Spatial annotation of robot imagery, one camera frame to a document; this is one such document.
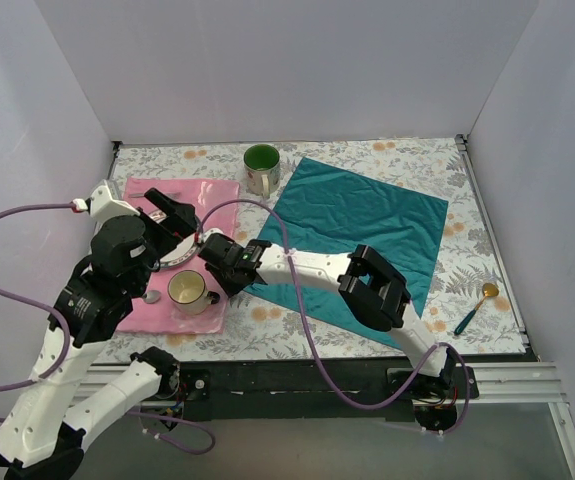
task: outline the robotic arm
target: robotic arm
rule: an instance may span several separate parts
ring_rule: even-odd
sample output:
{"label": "robotic arm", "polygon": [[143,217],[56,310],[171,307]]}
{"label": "robotic arm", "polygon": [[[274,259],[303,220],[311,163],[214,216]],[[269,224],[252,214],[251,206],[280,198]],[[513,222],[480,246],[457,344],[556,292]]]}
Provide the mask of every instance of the robotic arm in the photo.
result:
{"label": "robotic arm", "polygon": [[[112,184],[103,181],[89,199],[74,201],[102,226],[91,241],[91,253],[74,268],[55,308],[65,317],[70,338],[55,318],[30,378],[36,383],[18,398],[0,426],[0,467],[6,480],[70,478],[89,445],[133,406],[156,394],[175,391],[180,367],[170,354],[155,347],[132,355],[132,364],[119,378],[82,403],[70,407],[78,386],[117,325],[132,311],[160,259],[188,236],[198,220],[192,205],[171,200],[156,189],[145,198],[166,218],[154,222],[142,210],[118,200]],[[222,233],[210,231],[199,243],[206,262],[228,296],[253,283],[291,283],[282,247],[252,240],[246,247]],[[328,255],[290,251],[303,286],[339,294],[356,319],[387,332],[415,367],[434,336],[420,321],[405,278],[372,248],[359,245],[353,253]],[[58,370],[39,379],[69,342],[69,353]],[[449,389],[453,361],[439,347],[420,373],[440,388]]]}

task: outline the floral pattern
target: floral pattern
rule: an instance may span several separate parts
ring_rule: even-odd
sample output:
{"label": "floral pattern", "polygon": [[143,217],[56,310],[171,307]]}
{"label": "floral pattern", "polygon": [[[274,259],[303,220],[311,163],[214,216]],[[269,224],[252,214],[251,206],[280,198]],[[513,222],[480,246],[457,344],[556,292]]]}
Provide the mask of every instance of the floral pattern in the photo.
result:
{"label": "floral pattern", "polygon": [[[438,261],[422,320],[460,353],[522,353],[521,333],[507,299],[498,262],[453,139],[391,139],[352,142],[274,143],[281,155],[281,183],[273,206],[303,157],[449,201]],[[120,188],[130,176],[224,178],[241,182],[241,198],[258,200],[245,187],[243,154],[249,144],[122,147],[112,173]],[[241,204],[235,238],[254,238],[267,214]],[[500,297],[488,300],[465,332],[453,330],[494,282]],[[310,319],[322,357],[403,355],[401,351]],[[243,292],[229,300],[222,334],[150,335],[117,333],[98,361],[125,363],[129,355],[157,345],[181,361],[310,358],[298,314]]]}

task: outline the cup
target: cup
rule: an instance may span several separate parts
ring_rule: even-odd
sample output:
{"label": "cup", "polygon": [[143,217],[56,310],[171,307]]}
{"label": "cup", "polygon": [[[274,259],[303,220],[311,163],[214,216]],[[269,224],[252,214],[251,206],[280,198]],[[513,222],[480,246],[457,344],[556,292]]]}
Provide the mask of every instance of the cup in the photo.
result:
{"label": "cup", "polygon": [[205,279],[193,270],[183,270],[174,275],[169,281],[167,293],[176,308],[188,315],[198,315],[209,305],[220,301],[220,295],[207,291]]}
{"label": "cup", "polygon": [[280,183],[280,154],[271,145],[254,145],[243,157],[247,172],[247,187],[256,195],[268,199]]}

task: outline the green mug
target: green mug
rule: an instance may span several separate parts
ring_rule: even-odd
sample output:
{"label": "green mug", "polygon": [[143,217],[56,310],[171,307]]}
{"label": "green mug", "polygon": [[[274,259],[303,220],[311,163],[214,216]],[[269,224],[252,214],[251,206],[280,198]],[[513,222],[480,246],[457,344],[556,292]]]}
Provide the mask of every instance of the green mug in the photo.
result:
{"label": "green mug", "polygon": [[254,145],[243,157],[247,173],[247,187],[256,195],[269,198],[280,184],[280,154],[271,145]]}

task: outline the pink napkin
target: pink napkin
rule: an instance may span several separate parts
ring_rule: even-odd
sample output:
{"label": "pink napkin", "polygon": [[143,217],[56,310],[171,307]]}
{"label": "pink napkin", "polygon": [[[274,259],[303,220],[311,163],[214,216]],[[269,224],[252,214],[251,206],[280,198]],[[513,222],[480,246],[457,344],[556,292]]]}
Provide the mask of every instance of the pink napkin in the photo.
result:
{"label": "pink napkin", "polygon": [[[240,185],[230,180],[182,179],[157,180],[153,178],[129,178],[125,186],[124,199],[134,207],[141,207],[144,212],[151,213],[156,207],[145,198],[130,198],[133,193],[144,193],[155,187],[162,193],[180,192],[175,198],[181,203],[191,203],[196,207],[196,215],[202,218],[219,203],[238,198]],[[214,213],[205,230],[220,228],[225,235],[232,237],[236,224],[237,206],[223,207]],[[220,302],[211,305],[200,315],[186,315],[180,312],[167,294],[167,285],[171,278],[183,270],[195,270],[200,273],[210,291],[220,294]],[[176,268],[153,273],[148,290],[161,292],[161,299],[151,305],[145,304],[140,298],[133,300],[134,311],[119,325],[121,332],[140,333],[221,333],[224,326],[227,295],[222,291],[216,280],[205,270],[205,262],[194,257],[189,262]]]}

